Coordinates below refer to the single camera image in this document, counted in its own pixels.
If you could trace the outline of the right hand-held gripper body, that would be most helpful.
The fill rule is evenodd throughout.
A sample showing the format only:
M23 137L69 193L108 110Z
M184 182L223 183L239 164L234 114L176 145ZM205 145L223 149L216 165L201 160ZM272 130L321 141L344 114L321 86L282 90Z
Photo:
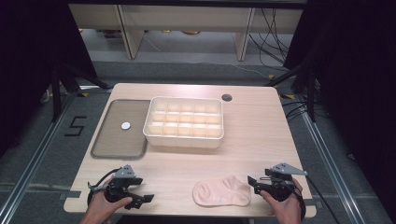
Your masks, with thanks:
M274 165L269 169L273 171L273 175L268 176L271 180L271 185L267 192L279 202L288 199L296 189L292 179L293 175L307 175L307 171L298 169L285 162Z

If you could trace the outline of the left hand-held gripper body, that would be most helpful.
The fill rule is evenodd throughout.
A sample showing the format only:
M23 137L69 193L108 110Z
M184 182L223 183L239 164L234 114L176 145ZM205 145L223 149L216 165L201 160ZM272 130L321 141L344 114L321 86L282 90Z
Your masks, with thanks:
M136 178L134 170L127 164L118 169L113 169L107 174L105 174L95 185L88 183L88 188L90 193L88 195L88 203L92 200L92 195L104 189L106 199L111 202L117 202L122 198L128 197L128 193L132 193L128 190L129 187L126 186L128 178Z

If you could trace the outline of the pink sock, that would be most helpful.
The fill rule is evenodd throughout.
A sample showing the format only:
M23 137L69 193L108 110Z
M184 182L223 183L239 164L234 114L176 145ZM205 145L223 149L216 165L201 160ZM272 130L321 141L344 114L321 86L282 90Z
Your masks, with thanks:
M248 206L251 200L250 185L234 175L204 180L194 186L192 198L201 206Z

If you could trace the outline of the person's right hand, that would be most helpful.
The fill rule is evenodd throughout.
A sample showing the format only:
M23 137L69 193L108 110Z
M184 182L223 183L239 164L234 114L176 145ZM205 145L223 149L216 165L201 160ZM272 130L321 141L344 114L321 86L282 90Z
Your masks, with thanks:
M302 220L302 208L299 202L299 197L302 195L303 188L300 183L293 179L296 189L289 198L283 202L275 200L268 192L262 190L260 195L270 205L270 209L267 212L268 216L275 216L278 222L279 218L282 217L294 217Z

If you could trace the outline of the person's left hand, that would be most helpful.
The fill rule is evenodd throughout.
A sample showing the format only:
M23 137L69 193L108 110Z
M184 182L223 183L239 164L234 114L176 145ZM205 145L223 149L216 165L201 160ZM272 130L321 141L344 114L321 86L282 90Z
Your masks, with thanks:
M111 203L106 199L105 192L104 189L101 189L92 195L85 217L110 218L118 209L132 201L131 197L126 197Z

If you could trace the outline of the grey flat tray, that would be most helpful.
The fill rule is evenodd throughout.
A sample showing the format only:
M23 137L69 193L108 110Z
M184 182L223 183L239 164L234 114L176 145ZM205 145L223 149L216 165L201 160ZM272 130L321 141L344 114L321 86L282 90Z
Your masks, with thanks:
M119 99L112 101L94 140L91 155L96 159L138 160L147 148L143 128L150 100ZM123 130L121 124L130 122Z

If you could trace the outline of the white divided storage box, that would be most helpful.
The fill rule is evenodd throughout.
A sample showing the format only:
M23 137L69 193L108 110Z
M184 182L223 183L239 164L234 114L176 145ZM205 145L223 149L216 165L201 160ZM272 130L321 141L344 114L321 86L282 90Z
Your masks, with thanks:
M155 147L218 148L224 136L222 101L154 97L143 134Z

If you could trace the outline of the black metal stand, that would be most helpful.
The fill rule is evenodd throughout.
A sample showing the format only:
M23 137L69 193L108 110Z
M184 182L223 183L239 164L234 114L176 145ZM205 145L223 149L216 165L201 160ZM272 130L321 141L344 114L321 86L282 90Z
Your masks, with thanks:
M67 92L77 93L81 91L76 78L81 77L103 90L111 90L112 87L101 81L95 71L85 72L73 65L67 63L56 63L51 71L51 87L53 115L52 120L55 121L60 117L62 112L61 104L61 86L64 86Z
M316 121L314 115L314 100L315 100L315 72L310 63L301 63L289 70L287 73L280 77L271 79L268 83L264 84L264 87L274 87L277 84L285 81L290 77L295 77L290 89L294 93L302 93L306 91L307 93L307 113L308 117L311 118L312 122Z

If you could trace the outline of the beige background desk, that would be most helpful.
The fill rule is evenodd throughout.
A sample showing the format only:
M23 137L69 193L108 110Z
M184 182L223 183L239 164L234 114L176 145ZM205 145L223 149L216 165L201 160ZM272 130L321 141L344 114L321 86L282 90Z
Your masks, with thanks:
M292 35L300 9L258 7L166 7L71 4L79 28L119 30L127 57L133 59L146 31L199 31L232 33L238 61L243 61L248 36L269 31Z

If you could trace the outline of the aluminium floor rail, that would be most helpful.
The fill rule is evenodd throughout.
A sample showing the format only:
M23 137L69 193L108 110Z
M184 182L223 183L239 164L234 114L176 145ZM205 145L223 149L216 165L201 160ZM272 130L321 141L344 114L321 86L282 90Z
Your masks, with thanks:
M59 115L52 120L44 137L41 139L40 144L35 150L33 157L29 160L29 163L23 170L21 177L18 182L14 185L12 191L8 195L5 203L0 207L0 224L8 224L13 218L17 208L19 207L21 200L31 183L31 180L35 176L38 167L44 160L49 148L52 143L58 129L64 120L65 113L67 112L70 105L77 98L75 93L68 93L64 101L61 104L61 111Z
M330 176L330 179L336 189L336 192L346 209L346 213L352 224L366 224L366 220L362 215L361 210L358 207L356 200L354 199L351 191L349 190L346 181L342 177L342 174L337 167L328 146L326 145L324 138L322 137L318 126L306 112L302 114L305 126L310 132L313 141L317 147L318 153L322 158L324 166Z

